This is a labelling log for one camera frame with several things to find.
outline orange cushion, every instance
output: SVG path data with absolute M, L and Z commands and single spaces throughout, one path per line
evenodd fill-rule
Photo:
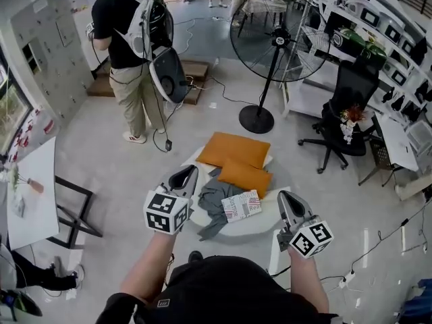
M 227 159 L 217 179 L 236 185 L 244 190 L 256 190 L 258 197 L 262 199 L 265 197 L 265 192 L 272 177 L 273 174 L 267 173 L 265 170 L 256 169 L 233 159 Z
M 223 167 L 227 158 L 262 169 L 270 144 L 234 134 L 215 132 L 196 159 Z

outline plug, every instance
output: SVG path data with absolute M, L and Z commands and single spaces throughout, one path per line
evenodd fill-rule
M 167 139 L 167 141 L 165 142 L 165 150 L 171 151 L 172 148 L 173 148 L 173 142 Z
M 339 282 L 339 288 L 345 288 L 352 279 L 356 276 L 356 273 L 351 271 L 345 275 L 345 277 Z

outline black shirt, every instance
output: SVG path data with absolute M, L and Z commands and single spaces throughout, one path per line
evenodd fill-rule
M 133 296 L 114 294 L 97 324 L 128 324 L 133 313 L 137 324 L 330 323 L 336 317 L 319 314 L 257 264 L 235 256 L 188 264 L 148 306 Z
M 135 0 L 96 0 L 93 5 L 94 38 L 112 37 L 108 52 L 113 68 L 133 68 L 142 65 L 142 59 L 134 54 L 129 44 L 115 31 L 127 33 L 139 5 Z

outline office chair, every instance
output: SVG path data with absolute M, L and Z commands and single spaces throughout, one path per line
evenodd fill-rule
M 317 169 L 318 174 L 324 172 L 329 161 L 330 153 L 333 151 L 343 162 L 341 168 L 345 170 L 348 166 L 344 155 L 364 156 L 366 145 L 363 140 L 363 133 L 358 125 L 354 127 L 351 144 L 344 140 L 340 129 L 341 111 L 358 105 L 361 109 L 366 107 L 369 99 L 377 90 L 379 71 L 365 66 L 363 63 L 351 63 L 342 61 L 337 72 L 337 83 L 333 97 L 324 104 L 321 112 L 321 121 L 312 125 L 313 129 L 322 134 L 324 140 L 300 139 L 298 145 L 304 143 L 318 144 L 327 147 L 324 164 Z

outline hand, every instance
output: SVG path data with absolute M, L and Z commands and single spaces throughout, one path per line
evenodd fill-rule
M 304 258 L 295 248 L 293 248 L 292 246 L 288 247 L 288 254 L 291 257 L 291 264 L 295 263 L 295 264 L 307 264 L 307 263 L 313 263 L 314 259 L 313 258 L 309 258 L 306 259 Z

